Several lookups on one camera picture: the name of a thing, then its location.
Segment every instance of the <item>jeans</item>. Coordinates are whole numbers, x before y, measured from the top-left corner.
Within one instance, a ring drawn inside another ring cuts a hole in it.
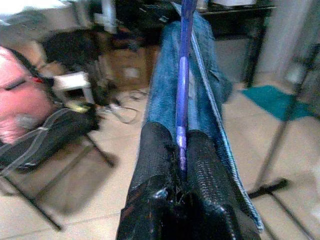
[[[174,4],[179,12],[181,6]],[[151,79],[145,112],[146,122],[164,125],[176,139],[176,99],[179,71],[181,24],[175,21],[162,32],[162,46]],[[222,124],[222,103],[232,92],[232,84],[219,70],[210,24],[199,13],[193,16],[192,49],[189,51],[188,130],[200,130],[213,139],[217,155],[236,182],[247,214],[261,232],[263,223],[241,182],[236,162]]]

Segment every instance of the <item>metal stand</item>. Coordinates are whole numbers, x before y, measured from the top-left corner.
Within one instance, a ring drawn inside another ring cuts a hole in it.
[[[93,147],[101,154],[101,156],[105,159],[106,163],[113,168],[115,164],[108,159],[105,152],[103,152],[97,144],[90,138],[89,135],[85,135],[85,137],[90,141]],[[19,185],[11,179],[9,176],[4,176],[3,178],[12,186],[14,187],[18,193],[31,205],[33,206],[57,231],[62,231],[63,227],[58,224],[41,206],[37,204],[37,199],[46,193],[50,188],[52,188],[59,180],[65,176],[82,158],[83,155],[90,151],[91,147],[86,147],[71,163],[69,163],[61,172],[57,174],[46,186],[44,186],[36,195],[35,197],[29,196]]]
[[[270,151],[268,152],[268,155],[262,165],[262,168],[259,172],[258,178],[256,180],[254,189],[255,191],[249,193],[249,197],[251,199],[263,196],[268,194],[271,196],[275,202],[285,211],[285,213],[291,218],[293,223],[301,230],[301,232],[306,236],[309,240],[316,240],[316,238],[311,234],[311,232],[298,220],[297,216],[285,205],[285,203],[276,195],[274,192],[279,189],[286,188],[289,185],[289,181],[285,178],[281,178],[280,180],[277,180],[276,182],[270,184],[270,185],[264,185],[265,180],[269,176],[269,172],[274,164],[275,157],[279,151],[279,146],[282,143],[282,140],[284,138],[284,133],[287,130],[287,126],[292,118],[293,113],[295,112],[296,105],[298,103],[298,99],[301,96],[301,93],[303,91],[303,84],[307,78],[307,75],[310,70],[314,68],[314,59],[318,55],[320,50],[320,45],[313,46],[312,53],[310,54],[309,59],[295,59],[295,61],[303,64],[305,66],[305,71],[303,73],[302,80],[299,84],[296,86],[295,95],[292,96],[291,104],[288,106],[284,121],[279,126],[277,133],[274,137],[272,146]],[[265,230],[267,233],[271,236],[272,239],[276,240],[275,234],[272,232],[270,227],[264,222]]]

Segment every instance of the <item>tile floor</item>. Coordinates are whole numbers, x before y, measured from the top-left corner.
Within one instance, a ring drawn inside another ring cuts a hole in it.
[[[146,101],[128,101],[126,106],[143,113]],[[250,190],[280,122],[237,89],[224,105],[223,117],[241,178],[246,189]],[[55,187],[39,197],[43,206],[63,224],[63,232],[54,231],[19,196],[1,195],[0,239],[114,240],[136,162],[142,114],[138,119],[136,123],[126,125],[113,115],[108,115],[101,122],[100,131],[91,134],[110,158],[117,162],[116,168],[109,168],[91,150]],[[24,180],[31,194],[36,193],[87,145],[81,139],[69,144],[32,173],[34,177],[19,175],[16,178]],[[289,127],[270,175],[270,180],[286,177],[292,181],[291,188],[279,191],[278,195],[318,239],[320,223],[312,217],[312,209],[316,203],[320,203],[320,199],[315,191],[311,170],[320,161],[319,145],[320,121],[312,117],[295,120]],[[263,196],[253,202],[279,239],[305,239],[270,197]],[[270,239],[266,233],[261,238]]]

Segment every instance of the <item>teal mat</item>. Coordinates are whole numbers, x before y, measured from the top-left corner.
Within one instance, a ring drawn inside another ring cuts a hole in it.
[[[285,120],[286,109],[292,101],[292,95],[279,91],[270,85],[251,87],[242,90],[242,93],[277,119],[281,121]],[[298,102],[291,120],[313,116],[313,114],[308,111],[308,106],[306,103]]]

